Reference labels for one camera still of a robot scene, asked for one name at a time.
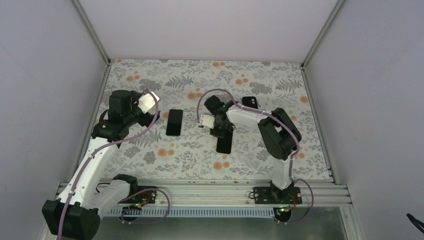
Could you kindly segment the black object at edge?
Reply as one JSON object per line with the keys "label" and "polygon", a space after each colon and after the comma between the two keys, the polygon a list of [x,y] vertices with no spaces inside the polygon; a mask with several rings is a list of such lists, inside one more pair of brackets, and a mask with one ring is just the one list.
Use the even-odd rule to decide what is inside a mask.
{"label": "black object at edge", "polygon": [[424,234],[424,223],[419,219],[415,218],[412,214],[407,213],[406,217],[408,220],[421,232]]}

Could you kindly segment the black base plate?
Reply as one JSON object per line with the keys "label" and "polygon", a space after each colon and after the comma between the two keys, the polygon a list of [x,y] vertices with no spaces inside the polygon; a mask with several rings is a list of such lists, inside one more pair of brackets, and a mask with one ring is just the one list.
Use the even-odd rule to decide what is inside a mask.
{"label": "black base plate", "polygon": [[119,204],[154,204],[157,196],[156,189],[155,186],[138,186],[134,193],[121,200]]}
{"label": "black base plate", "polygon": [[302,194],[299,187],[289,187],[285,190],[271,188],[270,186],[256,186],[249,193],[257,205],[289,205],[302,204]]}

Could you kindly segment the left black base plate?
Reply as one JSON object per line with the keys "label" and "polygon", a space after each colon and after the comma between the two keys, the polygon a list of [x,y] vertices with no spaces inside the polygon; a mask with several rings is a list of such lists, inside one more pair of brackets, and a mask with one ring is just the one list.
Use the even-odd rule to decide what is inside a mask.
{"label": "left black base plate", "polygon": [[154,204],[157,196],[156,189],[155,186],[138,186],[134,193],[121,200],[119,204]]}

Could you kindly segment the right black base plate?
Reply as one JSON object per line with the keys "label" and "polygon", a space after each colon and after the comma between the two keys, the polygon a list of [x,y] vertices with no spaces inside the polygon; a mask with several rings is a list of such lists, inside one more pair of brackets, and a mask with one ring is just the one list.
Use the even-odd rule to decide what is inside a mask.
{"label": "right black base plate", "polygon": [[289,187],[285,190],[271,188],[270,186],[256,186],[249,193],[257,205],[289,205],[302,204],[302,194],[299,187]]}

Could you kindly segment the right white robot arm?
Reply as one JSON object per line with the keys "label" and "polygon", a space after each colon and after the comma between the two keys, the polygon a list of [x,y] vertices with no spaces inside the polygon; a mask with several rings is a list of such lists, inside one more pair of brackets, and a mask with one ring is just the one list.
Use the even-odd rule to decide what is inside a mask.
{"label": "right white robot arm", "polygon": [[279,107],[273,111],[259,110],[236,101],[224,103],[215,95],[204,106],[210,114],[198,114],[197,122],[199,127],[209,128],[216,138],[224,138],[239,125],[259,130],[266,150],[274,158],[271,198],[278,204],[289,199],[294,186],[291,158],[299,151],[302,136],[285,110]]}

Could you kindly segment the black phone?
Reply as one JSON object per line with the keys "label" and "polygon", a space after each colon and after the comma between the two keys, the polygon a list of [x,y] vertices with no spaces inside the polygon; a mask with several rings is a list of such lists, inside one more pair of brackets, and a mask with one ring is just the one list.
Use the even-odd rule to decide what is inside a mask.
{"label": "black phone", "polygon": [[167,136],[179,136],[181,134],[183,121],[183,110],[170,109],[168,112],[165,134]]}

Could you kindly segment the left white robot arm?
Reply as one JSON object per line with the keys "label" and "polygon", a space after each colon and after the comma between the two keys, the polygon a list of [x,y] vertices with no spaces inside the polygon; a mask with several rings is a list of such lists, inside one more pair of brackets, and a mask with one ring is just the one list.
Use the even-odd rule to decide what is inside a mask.
{"label": "left white robot arm", "polygon": [[51,234],[58,240],[91,240],[102,218],[120,202],[139,197],[135,176],[119,174],[106,188],[95,192],[101,176],[123,143],[140,138],[160,117],[160,98],[145,89],[114,90],[108,109],[93,127],[86,153],[64,190],[54,200],[46,200],[42,214]]}

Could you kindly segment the aluminium rail frame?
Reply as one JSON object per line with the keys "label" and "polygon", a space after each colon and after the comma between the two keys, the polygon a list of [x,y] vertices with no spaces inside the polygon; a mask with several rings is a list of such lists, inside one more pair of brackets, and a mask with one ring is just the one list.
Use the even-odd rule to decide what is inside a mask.
{"label": "aluminium rail frame", "polygon": [[[255,204],[248,194],[254,187],[268,187],[268,180],[188,180],[139,179],[141,186],[154,186],[164,191],[173,207],[252,207]],[[299,181],[302,203],[316,207],[349,207],[352,199],[346,185],[331,181]]]}

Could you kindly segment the floral patterned table mat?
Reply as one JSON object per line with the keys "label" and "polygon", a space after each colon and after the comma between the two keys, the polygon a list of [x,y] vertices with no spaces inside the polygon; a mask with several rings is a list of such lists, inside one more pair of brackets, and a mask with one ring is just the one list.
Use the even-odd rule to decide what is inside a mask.
{"label": "floral patterned table mat", "polygon": [[[213,95],[223,102],[254,96],[261,110],[284,109],[302,136],[293,177],[330,179],[298,63],[115,59],[98,111],[109,107],[115,90],[144,89],[160,97],[160,119],[142,137],[120,147],[105,167],[105,179],[117,174],[167,180],[271,179],[274,159],[257,128],[235,127],[231,153],[221,154],[209,129],[198,127],[197,115],[208,113],[204,101]],[[179,136],[166,135],[171,109],[183,110]]]}

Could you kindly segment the phone with pink case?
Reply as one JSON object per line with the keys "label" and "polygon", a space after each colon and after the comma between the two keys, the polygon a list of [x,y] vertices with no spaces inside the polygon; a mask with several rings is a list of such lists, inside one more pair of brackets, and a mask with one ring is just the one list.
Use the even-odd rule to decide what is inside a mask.
{"label": "phone with pink case", "polygon": [[219,154],[229,155],[232,152],[233,133],[227,132],[223,138],[217,138],[215,150]]}

